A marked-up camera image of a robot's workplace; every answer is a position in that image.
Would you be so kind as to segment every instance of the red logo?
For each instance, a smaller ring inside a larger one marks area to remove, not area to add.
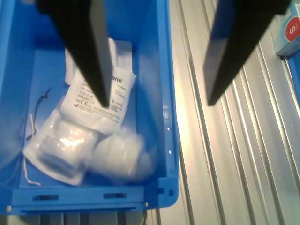
[[[288,41],[293,41],[300,34],[299,17],[292,18],[286,26],[285,36]]]

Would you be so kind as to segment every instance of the gauze pad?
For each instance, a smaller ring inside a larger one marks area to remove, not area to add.
[[[103,108],[77,70],[60,111],[75,123],[111,135],[119,130],[136,76],[113,67],[109,108]]]
[[[55,109],[25,147],[23,154],[48,176],[67,184],[78,185],[86,172],[84,155],[92,150],[97,138],[95,132],[64,121],[59,110]]]

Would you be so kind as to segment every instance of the plastic bag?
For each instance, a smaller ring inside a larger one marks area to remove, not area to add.
[[[96,140],[95,132],[70,121],[59,120],[41,143],[40,157],[68,176],[74,176]]]
[[[122,181],[142,181],[154,171],[154,163],[145,151],[143,136],[125,128],[101,141],[86,165],[119,184]]]
[[[111,135],[119,130],[124,120],[135,78],[133,73],[113,67],[110,106],[103,108],[77,70],[61,112],[75,123]]]
[[[132,44],[129,41],[115,41],[116,66],[132,72]]]
[[[73,77],[75,76],[76,70],[77,70],[77,65],[74,62],[71,54],[69,53],[69,51],[66,49],[65,50],[65,54],[66,54],[66,77],[65,77],[65,82],[68,85],[71,85]]]
[[[64,121],[59,110],[55,109],[23,154],[50,177],[78,185],[86,172],[84,157],[94,147],[97,138],[94,131]]]

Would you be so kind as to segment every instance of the sterile packaging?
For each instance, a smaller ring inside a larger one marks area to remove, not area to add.
[[[50,177],[78,185],[86,172],[84,157],[94,148],[97,138],[96,132],[64,120],[55,109],[23,154]]]
[[[110,105],[103,108],[77,70],[60,110],[75,123],[111,135],[121,127],[135,78],[132,72],[113,67]]]
[[[132,44],[129,41],[115,41],[116,66],[132,72]]]
[[[67,120],[59,120],[41,143],[40,156],[68,176],[74,176],[96,140],[96,132]]]
[[[293,3],[285,15],[275,16],[270,27],[276,54],[292,56],[300,49],[300,4]]]
[[[65,54],[66,54],[66,77],[65,77],[65,82],[68,85],[71,85],[73,77],[75,76],[76,70],[77,70],[77,65],[74,62],[71,54],[69,53],[69,51],[66,49],[65,50]]]
[[[86,164],[92,171],[118,182],[142,181],[154,171],[143,136],[124,128],[101,141]]]

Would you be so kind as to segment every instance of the ce mark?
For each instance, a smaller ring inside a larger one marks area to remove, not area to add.
[[[80,103],[81,103],[82,105],[85,105],[85,106],[88,105],[88,102],[87,102],[87,101],[84,101],[84,100],[82,100]]]

